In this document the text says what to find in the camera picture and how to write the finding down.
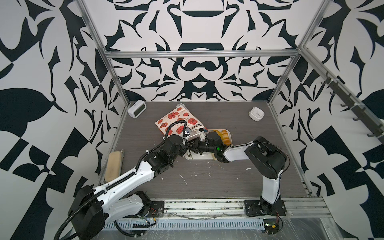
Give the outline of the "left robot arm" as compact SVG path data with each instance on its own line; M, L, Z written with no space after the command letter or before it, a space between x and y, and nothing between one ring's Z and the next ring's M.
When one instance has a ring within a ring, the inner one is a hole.
M68 237L70 240L75 237L91 240L105 225L113 221L139 213L146 214L146 208L150 205L147 195L136 193L126 198L126 194L168 170L176 158L186 151L186 140L178 135L171 135L158 148L145 153L138 165L127 173L93 189L90 186L83 187L54 239L61 239L68 224L72 224L75 230Z

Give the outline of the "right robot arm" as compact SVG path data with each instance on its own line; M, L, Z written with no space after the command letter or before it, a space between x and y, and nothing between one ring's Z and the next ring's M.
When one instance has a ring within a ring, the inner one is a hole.
M205 139L188 141L188 149L202 155L211 153L221 163L251 161L263 176L263 188L260 199L246 200L245 213L248 217L284 216L285 205L281 199L281 175L289 160L284 151L263 137L237 146L226 146L216 132L209 132Z

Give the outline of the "long striped fake bread loaf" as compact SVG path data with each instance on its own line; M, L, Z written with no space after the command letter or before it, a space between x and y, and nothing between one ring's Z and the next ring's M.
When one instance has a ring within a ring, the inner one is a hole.
M222 142L225 146L231 146L232 145L232 141L231 141L231 138L229 136L228 131L226 131L226 130L221 131L221 139L222 139Z

